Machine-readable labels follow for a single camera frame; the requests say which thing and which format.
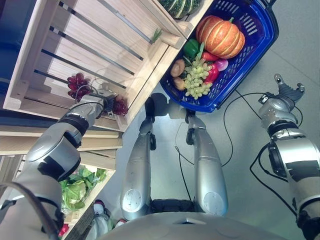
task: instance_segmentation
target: potato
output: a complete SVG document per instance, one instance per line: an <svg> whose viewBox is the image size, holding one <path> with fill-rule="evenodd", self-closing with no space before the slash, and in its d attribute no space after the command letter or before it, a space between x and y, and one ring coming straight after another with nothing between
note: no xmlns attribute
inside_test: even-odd
<svg viewBox="0 0 320 240"><path fill-rule="evenodd" d="M176 87L176 89L183 91L185 90L185 81L183 79L181 79L180 77L175 77L173 79L174 82L174 86Z"/></svg>
<svg viewBox="0 0 320 240"><path fill-rule="evenodd" d="M179 77L185 70L185 61L183 59L178 59L173 64L170 74L172 77Z"/></svg>

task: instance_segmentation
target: robot leg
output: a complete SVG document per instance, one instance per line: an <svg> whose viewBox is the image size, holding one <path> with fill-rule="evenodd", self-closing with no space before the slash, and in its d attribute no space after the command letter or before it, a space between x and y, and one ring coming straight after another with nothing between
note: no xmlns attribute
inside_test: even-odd
<svg viewBox="0 0 320 240"><path fill-rule="evenodd" d="M228 197L217 149L195 112L187 110L186 122L186 143L194 145L195 210L223 216L228 210Z"/></svg>
<svg viewBox="0 0 320 240"><path fill-rule="evenodd" d="M128 160L120 195L123 217L133 220L148 214L151 194L150 150L156 149L153 135L154 102L148 98L144 104L146 118Z"/></svg>

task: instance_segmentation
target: blue basket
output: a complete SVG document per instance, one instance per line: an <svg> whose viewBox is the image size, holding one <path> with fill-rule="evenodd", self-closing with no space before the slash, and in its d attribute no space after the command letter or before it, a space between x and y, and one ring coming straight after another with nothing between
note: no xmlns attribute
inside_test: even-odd
<svg viewBox="0 0 320 240"><path fill-rule="evenodd" d="M222 71L214 82L208 95L195 100L185 96L184 91L175 88L170 69L160 80L161 86L173 101L181 106L198 111L211 113L219 109L221 104L231 95L237 86L245 79L266 51L276 41L279 27L271 9L276 0L215 0L205 13L205 16L214 15L224 20L234 17L232 23L237 25L245 36L245 44L241 52L228 59L229 66ZM181 59L183 52L177 55Z"/></svg>

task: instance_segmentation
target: orange pumpkin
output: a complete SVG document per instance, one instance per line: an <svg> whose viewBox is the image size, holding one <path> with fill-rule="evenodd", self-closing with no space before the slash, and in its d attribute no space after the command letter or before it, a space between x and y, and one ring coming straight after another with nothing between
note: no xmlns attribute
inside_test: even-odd
<svg viewBox="0 0 320 240"><path fill-rule="evenodd" d="M196 39L204 43L205 50L222 59L233 58L245 45L245 36L236 25L212 15L198 24Z"/></svg>

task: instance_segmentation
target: concrete floor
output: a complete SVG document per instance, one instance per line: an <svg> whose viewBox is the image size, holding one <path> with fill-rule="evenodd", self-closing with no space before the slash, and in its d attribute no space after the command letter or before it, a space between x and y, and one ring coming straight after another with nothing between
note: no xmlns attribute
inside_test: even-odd
<svg viewBox="0 0 320 240"><path fill-rule="evenodd" d="M298 82L303 83L305 95L297 104L303 112L301 128L320 146L319 1L310 0L306 3L301 0L279 0L274 4L273 10L280 28L279 38L237 89L242 94L277 93L277 85L273 79L275 73L281 74L285 82L292 87ZM154 93L166 95L160 85L157 85ZM238 94L233 93L221 109L213 113L197 113L206 124L223 163L231 153L230 142L223 126L223 113L227 104L236 97ZM246 97L256 111L261 106L257 102L258 97ZM153 126L157 141L157 149L150 154L153 199L188 198L174 146L177 144L181 153L191 161L194 159L194 149L186 144L187 124L182 119L183 114L182 118L178 118L179 107L173 108L175 111L172 110L170 115L157 116ZM123 135L123 148L117 151L116 156L116 173L99 195L115 218L121 217L119 195L122 179L144 118L145 112L141 109ZM250 164L269 140L260 124L260 120L242 99L233 103L226 113L226 126L234 145L233 158L223 168L229 200L227 216L289 240L302 240L303 235L296 226L292 213L249 172ZM262 155L262 161L270 169L266 153ZM182 164L190 194L193 196L193 166L186 161ZM257 167L254 171L287 202L292 202L289 186L285 182L270 178Z"/></svg>

